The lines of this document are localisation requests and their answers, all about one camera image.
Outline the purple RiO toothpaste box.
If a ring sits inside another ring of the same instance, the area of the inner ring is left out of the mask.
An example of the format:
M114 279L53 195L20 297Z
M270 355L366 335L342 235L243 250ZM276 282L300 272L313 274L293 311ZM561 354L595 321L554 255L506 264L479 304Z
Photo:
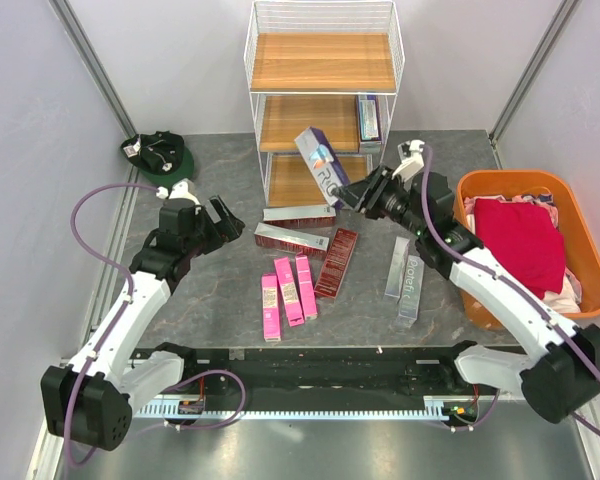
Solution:
M295 138L295 144L327 204L341 209L344 204L335 191L350 180L324 132L308 127Z

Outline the silver Protefix toothpaste box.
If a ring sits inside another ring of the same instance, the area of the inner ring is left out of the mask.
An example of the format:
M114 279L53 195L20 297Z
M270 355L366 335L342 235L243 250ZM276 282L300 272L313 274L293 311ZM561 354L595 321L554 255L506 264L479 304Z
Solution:
M398 324L403 328L409 329L418 318L424 267L419 256L408 256L397 316Z

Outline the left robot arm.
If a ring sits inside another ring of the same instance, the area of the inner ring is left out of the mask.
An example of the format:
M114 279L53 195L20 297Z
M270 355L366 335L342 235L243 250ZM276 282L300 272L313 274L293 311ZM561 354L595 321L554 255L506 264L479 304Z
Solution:
M206 206L190 194L164 201L157 227L124 271L126 283L110 312L67 366L51 366L42 376L51 434L112 451L122 443L132 417L159 393L196 388L198 367L175 347L152 353L134 370L127 363L192 260L238 239L243 229L218 196Z

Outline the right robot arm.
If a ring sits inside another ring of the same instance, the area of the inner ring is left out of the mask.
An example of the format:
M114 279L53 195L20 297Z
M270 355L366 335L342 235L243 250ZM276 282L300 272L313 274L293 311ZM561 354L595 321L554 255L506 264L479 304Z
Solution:
M411 231L430 268L474 297L518 341L522 353L478 344L457 350L438 368L447 392L481 384L521 396L557 424L600 394L600 328L577 326L551 309L499 264L454 217L445 176L418 173L406 184L386 166L334 189L344 205L370 219L388 218Z

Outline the silver red box front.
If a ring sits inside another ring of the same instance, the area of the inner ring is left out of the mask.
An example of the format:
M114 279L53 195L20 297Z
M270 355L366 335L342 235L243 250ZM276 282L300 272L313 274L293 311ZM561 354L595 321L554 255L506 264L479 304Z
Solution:
M329 238L259 223L254 231L255 242L264 248L288 253L324 258L329 249Z

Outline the silver red box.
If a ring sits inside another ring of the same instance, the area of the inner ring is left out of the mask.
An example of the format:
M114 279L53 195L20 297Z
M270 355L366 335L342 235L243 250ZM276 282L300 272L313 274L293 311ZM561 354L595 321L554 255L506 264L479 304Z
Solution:
M263 210L263 223L282 228L319 228L335 224L336 210L329 205L272 207Z
M254 231L255 242L264 248L288 253L324 258L329 249L329 238L259 223Z

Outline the silver red box rear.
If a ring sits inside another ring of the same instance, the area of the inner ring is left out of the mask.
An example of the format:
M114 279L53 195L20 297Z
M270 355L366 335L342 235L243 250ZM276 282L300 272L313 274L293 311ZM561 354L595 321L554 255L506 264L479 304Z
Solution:
M272 207L263 210L263 223L282 228L319 228L335 224L336 210L329 205Z

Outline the pink box left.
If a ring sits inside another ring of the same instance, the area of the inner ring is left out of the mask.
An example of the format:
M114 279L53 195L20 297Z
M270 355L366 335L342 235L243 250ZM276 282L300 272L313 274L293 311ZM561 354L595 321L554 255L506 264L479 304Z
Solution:
M274 273L261 277L263 338L266 342L281 340L281 322L278 301L278 281Z

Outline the black green cap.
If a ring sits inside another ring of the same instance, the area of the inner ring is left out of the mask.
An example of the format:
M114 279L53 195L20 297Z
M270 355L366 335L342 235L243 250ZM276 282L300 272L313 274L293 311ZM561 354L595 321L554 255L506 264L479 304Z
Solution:
M154 186L171 189L176 183L194 176L195 162L184 137L170 131L138 134L126 139L120 150Z

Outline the white pink clothes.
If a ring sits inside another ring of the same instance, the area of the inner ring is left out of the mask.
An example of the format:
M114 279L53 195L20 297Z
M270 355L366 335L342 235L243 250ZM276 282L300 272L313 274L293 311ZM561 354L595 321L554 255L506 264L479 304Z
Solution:
M553 225L559 230L558 226L558 210L553 200L553 195L548 194L523 194L516 195L511 198L506 198L502 195L494 196L476 196L466 198L464 200L464 208L466 213L466 222L468 229L475 234L475 221L473 209L475 202L480 198L497 199L502 202L528 202L546 209L552 219ZM582 286L575 274L568 268L566 264L565 276L563 280L563 289L559 293L548 292L541 299L545 304L555 311L567 314L578 313L580 311L580 303L582 301Z

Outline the orange plastic basin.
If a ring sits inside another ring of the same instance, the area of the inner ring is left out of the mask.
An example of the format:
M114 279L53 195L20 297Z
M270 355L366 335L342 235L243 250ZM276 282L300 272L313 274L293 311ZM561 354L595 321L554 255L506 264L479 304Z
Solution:
M476 170L464 175L456 187L455 218L466 221L464 200L476 196L548 194L558 210L558 226L564 236L566 264L581 282L578 313L568 317L578 324L600 316L600 256L578 202L568 183L543 170Z

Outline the aluminium floor rail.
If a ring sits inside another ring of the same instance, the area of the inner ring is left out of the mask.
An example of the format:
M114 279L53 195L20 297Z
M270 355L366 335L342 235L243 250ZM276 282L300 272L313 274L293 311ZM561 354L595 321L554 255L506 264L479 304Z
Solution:
M123 267L121 264L119 264L118 262L116 262L116 258L112 258L112 253L111 251L115 252L116 250L116 245L114 245L114 240L116 240L115 235L118 235L117 229L120 225L122 225L122 220L121 218L124 217L124 215L126 215L126 210L125 208L130 206L130 202L131 200L125 200L127 198L127 194L129 194L129 198L131 199L131 197L133 197L134 194L134 189L137 187L137 185L132 182L131 180L136 179L138 177L138 174L134 174L133 173L133 169L131 169L131 173L128 174L127 181L126 182L117 182L117 183L111 183L111 184L107 184L101 187L97 187L95 190L92 190L91 192L85 194L78 202L77 204L74 206L72 212L71 212L71 216L70 216L70 227L71 227L71 232L74 236L74 238L76 239L76 241L78 242L79 246L81 246L83 248L83 250L85 250L89 255L91 255L92 257L96 258L99 261L104 262L104 266L102 267L102 272L101 272L101 277L100 280L97 285L97 288L95 289L95 293L92 295L92 299L90 301L89 307L87 309L87 314L86 314L86 327L85 327L85 333L84 333L84 339L85 341L88 341L90 338L90 334L94 332L94 325L97 323L96 321L99 319L98 317L98 312L99 312L99 308L98 305L96 305L98 303L98 301L100 301L100 296L101 296L101 290L104 288L105 290L107 290L106 285L107 284L107 269L109 267L111 267L112 271L114 272L113 278L115 279L116 276L116 271L122 271L122 275L123 277L126 278L127 273L125 272L126 267ZM115 229L113 231L112 238L109 241L109 250L107 250L106 255L105 254L101 254L99 252L97 252L96 250L94 250L90 245L88 245L86 243L86 241L82 238L81 234L79 233L78 230L78 226L77 226L77 218L78 218L78 212L80 210L81 207L84 206L84 204L92 197L94 197L95 195L97 195L98 193L104 192L106 190L112 190L112 189L116 189L116 188L123 188L124 189L124 194L122 195L122 200L120 200L120 205L118 210L116 210L116 217L115 217L115 222L114 222L114 226ZM75 377L75 382L73 384L73 386L71 387L71 395L76 396L78 393L80 392L80 390L83 388L82 385L87 381L88 382L88 377L87 377L87 373L88 370L91 366L92 363L95 362L95 360L93 360L93 358L89 357L89 353L93 353L93 347L88 347L87 349L88 351L86 352L87 355L86 357L79 357L78 360L69 360L70 362L73 361L74 363L69 363L69 364L63 364L65 366L70 367L69 373L77 373L76 377ZM78 366L79 369L78 371L74 371L73 367Z

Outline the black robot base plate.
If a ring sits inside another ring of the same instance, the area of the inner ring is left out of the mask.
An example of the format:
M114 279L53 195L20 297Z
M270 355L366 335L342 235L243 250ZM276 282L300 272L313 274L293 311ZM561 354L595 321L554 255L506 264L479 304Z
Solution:
M191 348L163 342L154 348L137 348L134 361L146 360L158 351L185 359L183 377L223 369L179 387L178 393L198 394L220 401L240 393L228 377L236 374L247 397L261 392L292 392L314 389L348 389L390 392L406 397L428 395L491 395L495 388L485 382L463 380L453 363L463 341L453 347L318 347L318 348Z

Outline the left aluminium frame post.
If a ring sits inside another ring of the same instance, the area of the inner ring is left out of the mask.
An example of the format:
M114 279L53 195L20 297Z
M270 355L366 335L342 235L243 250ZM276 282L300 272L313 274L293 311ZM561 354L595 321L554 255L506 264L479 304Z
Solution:
M71 3L67 0L50 0L49 3L120 127L127 137L135 135L137 130L133 121Z

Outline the aluminium frame post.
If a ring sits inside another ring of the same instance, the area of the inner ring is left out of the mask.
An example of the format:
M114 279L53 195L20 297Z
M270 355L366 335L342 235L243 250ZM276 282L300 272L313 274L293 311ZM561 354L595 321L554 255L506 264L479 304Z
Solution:
M579 0L561 0L559 2L555 13L489 133L489 140L493 147L496 147L504 136L514 115L528 95L579 4Z
M50 0L49 3L120 127L127 137L135 135L137 130L133 121L71 3L67 0Z

